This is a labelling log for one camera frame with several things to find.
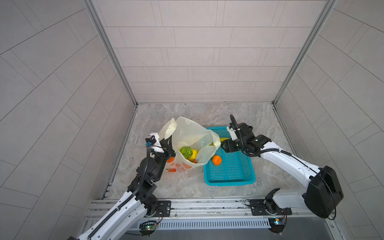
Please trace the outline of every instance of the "orange fruit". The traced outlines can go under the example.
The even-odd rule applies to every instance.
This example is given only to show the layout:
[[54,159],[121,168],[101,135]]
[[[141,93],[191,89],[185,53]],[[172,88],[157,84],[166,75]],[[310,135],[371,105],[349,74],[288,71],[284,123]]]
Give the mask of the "orange fruit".
[[191,166],[189,166],[188,164],[183,163],[183,165],[185,168],[191,168]]
[[218,156],[218,155],[214,155],[214,157],[212,158],[212,162],[216,165],[216,166],[219,166],[222,162],[221,160],[221,157]]
[[171,157],[170,159],[167,160],[167,162],[173,162],[175,160],[174,157]]

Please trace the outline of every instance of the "black mounting plate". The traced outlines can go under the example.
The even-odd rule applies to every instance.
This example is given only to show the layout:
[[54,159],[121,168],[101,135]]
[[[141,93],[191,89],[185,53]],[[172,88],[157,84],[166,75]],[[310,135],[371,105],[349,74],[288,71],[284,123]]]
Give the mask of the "black mounting plate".
[[[170,216],[170,201],[158,201],[157,208],[163,213],[163,217]],[[158,217],[159,213],[156,211],[152,217]]]
[[[274,216],[265,210],[264,200],[265,199],[251,199],[251,200],[249,200],[249,205],[251,206],[251,211],[252,211],[253,216],[262,216],[262,215]],[[285,210],[287,215],[292,215],[292,210],[289,207],[287,207],[284,210]],[[277,213],[276,215],[284,215],[283,210],[281,208],[278,208],[278,212],[279,213]]]

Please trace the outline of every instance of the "gray wall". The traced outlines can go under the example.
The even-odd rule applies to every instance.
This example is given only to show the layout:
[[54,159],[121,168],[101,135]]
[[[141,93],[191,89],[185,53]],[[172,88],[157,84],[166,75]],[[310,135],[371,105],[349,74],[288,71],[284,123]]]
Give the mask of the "gray wall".
[[1,1],[0,33],[0,239],[67,239],[134,105],[83,1]]
[[325,3],[92,2],[140,103],[274,100]]
[[301,158],[336,170],[338,218],[356,240],[384,239],[383,12],[339,0],[277,104]]

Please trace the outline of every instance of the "perforated basket bottom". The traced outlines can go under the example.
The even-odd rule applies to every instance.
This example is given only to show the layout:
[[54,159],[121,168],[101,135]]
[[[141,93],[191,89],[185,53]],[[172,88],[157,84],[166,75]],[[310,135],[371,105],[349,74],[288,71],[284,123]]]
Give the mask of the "perforated basket bottom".
[[[227,127],[207,127],[218,134],[219,137],[230,138]],[[204,180],[210,186],[239,186],[255,182],[251,158],[242,152],[226,153],[222,148],[216,151],[222,159],[219,166],[212,161],[204,165]]]

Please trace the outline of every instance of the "green fruit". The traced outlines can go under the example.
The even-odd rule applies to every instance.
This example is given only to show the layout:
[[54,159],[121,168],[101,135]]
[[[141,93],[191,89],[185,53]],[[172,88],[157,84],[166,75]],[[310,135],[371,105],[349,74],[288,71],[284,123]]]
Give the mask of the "green fruit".
[[180,149],[180,152],[181,152],[181,154],[183,154],[183,156],[184,156],[186,159],[192,157],[192,154],[193,154],[193,152],[192,152],[192,148],[190,148],[190,147],[182,147],[182,148]]

